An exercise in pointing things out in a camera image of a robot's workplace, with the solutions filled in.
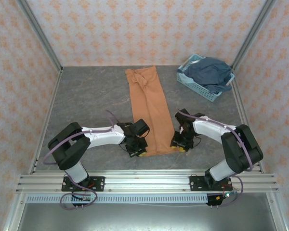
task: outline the orange pants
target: orange pants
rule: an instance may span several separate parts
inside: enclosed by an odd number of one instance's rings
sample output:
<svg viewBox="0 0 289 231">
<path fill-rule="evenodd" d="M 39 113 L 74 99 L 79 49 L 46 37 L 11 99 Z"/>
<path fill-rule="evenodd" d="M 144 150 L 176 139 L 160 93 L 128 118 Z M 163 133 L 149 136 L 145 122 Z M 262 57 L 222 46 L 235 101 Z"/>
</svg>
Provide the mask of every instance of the orange pants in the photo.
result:
<svg viewBox="0 0 289 231">
<path fill-rule="evenodd" d="M 177 152 L 170 147 L 174 129 L 156 67 L 128 69 L 125 73 L 130 85 L 134 121 L 143 119 L 150 127 L 144 156 Z"/>
</svg>

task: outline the enclosure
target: enclosure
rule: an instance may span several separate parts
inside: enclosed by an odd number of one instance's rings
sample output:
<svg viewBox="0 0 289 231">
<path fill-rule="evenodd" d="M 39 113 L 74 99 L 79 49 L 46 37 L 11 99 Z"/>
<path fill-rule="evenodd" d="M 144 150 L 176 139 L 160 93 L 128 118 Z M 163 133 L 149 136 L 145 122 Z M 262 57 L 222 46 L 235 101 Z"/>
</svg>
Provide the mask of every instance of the enclosure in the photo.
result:
<svg viewBox="0 0 289 231">
<path fill-rule="evenodd" d="M 232 90 L 210 102 L 179 83 L 192 54 L 231 66 Z M 43 164 L 47 144 L 72 122 L 109 126 L 105 110 L 135 122 L 126 70 L 150 66 L 176 131 L 183 108 L 251 128 L 264 159 L 239 174 L 243 196 L 217 210 L 204 205 L 210 192 L 191 191 L 190 176 L 225 159 L 201 136 L 188 152 L 163 155 L 88 149 L 81 163 L 105 177 L 104 191 L 93 206 L 62 210 L 65 174 Z M 289 230 L 289 0 L 0 1 L 0 230 L 77 227 Z"/>
</svg>

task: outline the orange floral wallpaper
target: orange floral wallpaper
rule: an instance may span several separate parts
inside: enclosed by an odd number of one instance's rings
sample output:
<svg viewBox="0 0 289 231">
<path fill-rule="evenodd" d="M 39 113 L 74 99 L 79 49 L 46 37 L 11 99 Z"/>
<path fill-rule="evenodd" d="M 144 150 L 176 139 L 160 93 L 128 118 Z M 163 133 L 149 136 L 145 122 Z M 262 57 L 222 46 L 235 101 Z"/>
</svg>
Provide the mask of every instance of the orange floral wallpaper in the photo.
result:
<svg viewBox="0 0 289 231">
<path fill-rule="evenodd" d="M 15 0 L 0 0 L 0 231 L 27 173 L 57 78 Z"/>
<path fill-rule="evenodd" d="M 63 66 L 229 64 L 265 0 L 29 0 Z"/>
<path fill-rule="evenodd" d="M 277 1 L 236 79 L 265 168 L 289 205 L 289 0 Z"/>
</svg>

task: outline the metal floor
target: metal floor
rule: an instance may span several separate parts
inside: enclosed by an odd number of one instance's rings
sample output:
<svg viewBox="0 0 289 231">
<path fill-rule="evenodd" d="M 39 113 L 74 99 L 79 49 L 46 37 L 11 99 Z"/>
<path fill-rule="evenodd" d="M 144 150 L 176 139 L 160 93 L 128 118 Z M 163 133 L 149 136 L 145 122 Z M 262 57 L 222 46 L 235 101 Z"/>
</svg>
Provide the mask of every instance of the metal floor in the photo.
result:
<svg viewBox="0 0 289 231">
<path fill-rule="evenodd" d="M 172 205 L 94 204 L 67 211 L 59 204 L 27 204 L 18 231 L 276 230 L 264 193 L 245 193 L 237 203 L 219 209 Z"/>
<path fill-rule="evenodd" d="M 133 122 L 125 70 L 143 67 L 65 67 L 39 159 L 48 152 L 47 143 L 71 122 L 90 128 L 107 127 L 109 122 L 104 113 L 106 109 L 112 111 L 122 122 Z M 191 114 L 201 112 L 223 123 L 240 124 L 231 91 L 223 93 L 211 103 L 176 81 L 177 68 L 157 66 L 175 129 L 179 125 L 174 118 L 177 108 L 186 108 Z M 202 137 L 201 144 L 187 153 L 130 158 L 117 145 L 104 145 L 87 150 L 81 162 L 87 170 L 205 169 L 223 158 L 222 146 Z M 37 170 L 59 169 L 56 166 L 45 166 L 39 161 Z"/>
</svg>

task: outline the plastic laundry basket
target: plastic laundry basket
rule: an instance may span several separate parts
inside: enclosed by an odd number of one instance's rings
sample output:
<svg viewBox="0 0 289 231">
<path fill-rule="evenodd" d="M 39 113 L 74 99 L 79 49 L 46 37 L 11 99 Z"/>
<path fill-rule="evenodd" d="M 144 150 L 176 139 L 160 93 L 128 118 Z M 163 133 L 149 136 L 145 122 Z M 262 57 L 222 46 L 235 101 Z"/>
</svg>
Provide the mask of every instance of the plastic laundry basket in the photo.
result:
<svg viewBox="0 0 289 231">
<path fill-rule="evenodd" d="M 204 59 L 205 57 L 202 57 L 197 54 L 191 55 L 185 63 L 179 67 L 179 69 L 184 72 L 191 64 L 191 62 Z M 235 75 L 231 73 L 231 79 L 228 81 L 227 85 L 230 84 L 230 82 L 235 78 Z M 197 92 L 199 95 L 203 96 L 207 100 L 210 100 L 213 102 L 218 96 L 222 94 L 222 92 L 219 92 L 218 94 L 211 94 L 208 89 L 204 88 L 203 86 L 197 84 L 192 78 L 187 77 L 184 73 L 177 73 L 177 81 L 182 83 L 183 85 L 187 86 L 189 89 L 193 90 L 194 92 Z"/>
</svg>

